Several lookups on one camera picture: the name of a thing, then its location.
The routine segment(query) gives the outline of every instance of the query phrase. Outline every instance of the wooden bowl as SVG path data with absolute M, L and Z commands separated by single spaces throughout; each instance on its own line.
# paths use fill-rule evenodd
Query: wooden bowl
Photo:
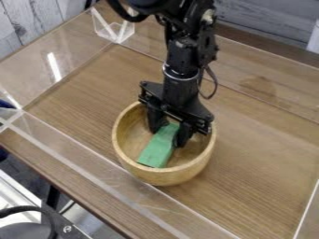
M 136 163 L 152 136 L 145 107 L 136 102 L 121 112 L 113 126 L 112 141 L 121 166 L 136 178 L 155 186 L 172 186 L 188 181 L 200 173 L 212 157 L 216 127 L 208 136 L 196 134 L 185 148 L 176 149 L 163 169 Z

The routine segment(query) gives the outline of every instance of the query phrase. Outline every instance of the bowl rim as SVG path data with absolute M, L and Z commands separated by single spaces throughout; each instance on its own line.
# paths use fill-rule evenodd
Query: bowl rim
M 207 155 L 211 153 L 211 151 L 213 150 L 215 144 L 216 144 L 216 124 L 212 124 L 212 133 L 209 134 L 211 138 L 209 138 L 209 143 L 205 147 L 205 149 L 203 150 L 203 152 L 187 163 L 184 163 L 183 165 L 179 166 L 173 166 L 169 168 L 149 168 L 141 164 L 139 164 L 137 162 L 135 162 L 123 152 L 120 144 L 119 144 L 119 140 L 117 140 L 117 130 L 119 130 L 119 126 L 121 123 L 121 119 L 124 118 L 125 114 L 132 111 L 135 108 L 137 108 L 139 106 L 143 106 L 143 104 L 140 102 L 135 102 L 123 112 L 121 114 L 117 116 L 116 118 L 116 122 L 113 125 L 113 129 L 112 129 L 112 143 L 113 143 L 113 148 L 116 150 L 116 153 L 119 154 L 120 158 L 123 161 L 125 161 L 125 163 L 128 163 L 132 167 L 143 170 L 144 172 L 149 172 L 149 173 L 175 173 L 177 171 L 183 171 L 191 167 L 193 167 L 196 164 L 199 164 L 201 162 L 201 159 L 204 159 L 207 157 Z

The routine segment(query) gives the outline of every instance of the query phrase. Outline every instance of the green block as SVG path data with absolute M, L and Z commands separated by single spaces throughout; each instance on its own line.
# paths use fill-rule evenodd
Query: green block
M 179 126 L 175 123 L 163 126 L 153 135 L 137 163 L 152 168 L 164 168 L 173 154 L 173 138 Z

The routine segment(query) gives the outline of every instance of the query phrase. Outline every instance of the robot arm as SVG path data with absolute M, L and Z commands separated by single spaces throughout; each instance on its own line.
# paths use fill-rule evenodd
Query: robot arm
M 119 0 L 107 0 L 120 16 L 139 22 L 155 15 L 165 28 L 167 61 L 163 66 L 163 84 L 140 84 L 140 102 L 148 109 L 152 133 L 167 123 L 167 117 L 179 121 L 176 147 L 184 147 L 193 133 L 208 134 L 215 119 L 197 96 L 204 70 L 213 77 L 208 64 L 216 59 L 216 8 L 213 0 L 127 0 L 140 13 L 129 16 Z

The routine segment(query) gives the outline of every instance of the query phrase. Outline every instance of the black wire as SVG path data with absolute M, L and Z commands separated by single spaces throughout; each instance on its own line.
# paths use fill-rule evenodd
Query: black wire
M 51 228 L 51 232 L 47 239 L 53 239 L 56 234 L 55 233 L 56 225 L 49 212 L 44 208 L 40 208 L 36 206 L 28 206 L 28 205 L 11 207 L 11 208 L 0 210 L 0 218 L 5 218 L 12 214 L 29 212 L 29 211 L 40 212 L 47 216 L 48 222 L 49 222 L 49 228 Z
M 147 19 L 148 15 L 139 14 L 137 16 L 131 16 L 117 0 L 105 0 L 105 1 L 113 8 L 113 10 L 117 12 L 117 14 L 121 16 L 121 18 L 125 19 L 127 21 L 141 22 Z
M 204 93 L 201 92 L 201 90 L 199 89 L 199 94 L 200 96 L 205 99 L 205 100 L 211 100 L 215 95 L 216 95 L 216 91 L 217 91 L 217 86 L 219 86 L 219 82 L 217 82 L 217 78 L 216 78 L 216 74 L 212 70 L 212 68 L 209 67 L 209 65 L 207 65 L 205 67 L 205 72 L 209 75 L 211 79 L 207 79 L 209 81 L 212 81 L 215 83 L 215 90 L 209 95 L 204 95 Z

